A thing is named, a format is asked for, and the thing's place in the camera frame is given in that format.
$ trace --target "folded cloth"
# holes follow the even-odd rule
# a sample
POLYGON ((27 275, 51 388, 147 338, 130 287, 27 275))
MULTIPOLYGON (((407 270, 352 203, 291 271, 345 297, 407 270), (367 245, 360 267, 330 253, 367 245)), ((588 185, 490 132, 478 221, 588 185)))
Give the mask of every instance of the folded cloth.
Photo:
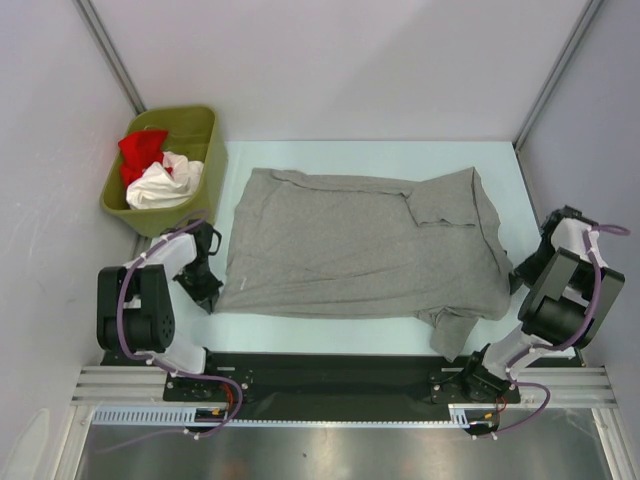
POLYGON ((235 210, 218 311, 415 316, 453 360, 510 304, 500 219, 469 168, 424 182, 255 169, 235 210))
POLYGON ((162 143, 168 134, 166 130, 142 130, 127 135, 118 142, 124 157, 120 176, 125 188, 142 177, 152 163, 162 163, 162 143))
POLYGON ((195 193, 203 168, 202 162, 164 152, 162 164, 152 163, 141 178, 129 185, 127 203, 137 210, 180 205, 195 193))

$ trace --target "plastic container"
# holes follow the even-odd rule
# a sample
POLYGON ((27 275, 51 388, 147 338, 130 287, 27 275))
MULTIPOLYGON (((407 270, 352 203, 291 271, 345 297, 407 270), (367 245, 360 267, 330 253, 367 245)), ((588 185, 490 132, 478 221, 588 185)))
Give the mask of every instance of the plastic container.
POLYGON ((149 110, 131 122, 127 135, 149 129, 169 131, 162 145, 164 151, 204 163, 198 189, 189 200, 175 207, 132 210, 127 204, 126 190, 120 177, 124 158, 119 153, 100 197, 104 210, 121 218, 145 237, 158 236, 186 214, 200 208, 209 210, 209 222, 213 224, 227 167, 227 150, 220 138, 215 112, 200 105, 149 110))

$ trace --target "green bin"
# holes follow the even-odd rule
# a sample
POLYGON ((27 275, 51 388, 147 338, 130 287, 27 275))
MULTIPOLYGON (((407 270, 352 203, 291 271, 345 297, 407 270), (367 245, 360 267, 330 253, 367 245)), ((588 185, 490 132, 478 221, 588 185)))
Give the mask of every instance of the green bin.
POLYGON ((102 207, 146 237, 158 236, 186 214, 200 208, 209 210, 209 222, 213 224, 227 166, 227 150, 220 138, 215 112, 200 105, 149 110, 131 122, 127 135, 149 129, 169 131, 162 145, 163 151, 169 150, 204 163, 198 189, 189 200, 175 207, 132 210, 127 204, 126 189, 120 177, 124 158, 119 153, 102 190, 102 207))

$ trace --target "gray cloth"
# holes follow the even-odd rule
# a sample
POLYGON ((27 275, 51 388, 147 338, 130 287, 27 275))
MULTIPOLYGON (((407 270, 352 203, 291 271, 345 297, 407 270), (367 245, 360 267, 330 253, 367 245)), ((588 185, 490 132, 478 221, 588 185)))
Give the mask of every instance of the gray cloth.
POLYGON ((216 309, 312 318, 416 316, 453 360, 509 308, 511 263, 475 169, 410 182, 255 169, 235 211, 216 309))

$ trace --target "white table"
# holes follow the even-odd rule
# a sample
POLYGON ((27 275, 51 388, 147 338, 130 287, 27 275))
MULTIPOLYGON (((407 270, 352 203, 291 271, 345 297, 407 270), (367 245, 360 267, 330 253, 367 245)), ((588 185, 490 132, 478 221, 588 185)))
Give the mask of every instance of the white table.
MULTIPOLYGON (((500 241, 513 264, 535 251, 540 240, 515 153, 507 142, 229 142, 227 149, 229 165, 215 225, 224 239, 218 255, 211 258, 212 271, 222 281, 233 211, 256 167, 420 181, 474 166, 500 215, 500 241)), ((178 328, 213 351, 437 355, 429 346, 432 328, 416 318, 207 315, 178 284, 172 282, 170 290, 178 328)), ((526 293, 522 288, 513 296, 511 308, 501 320, 481 319, 463 354, 500 340, 518 325, 516 316, 526 293)))

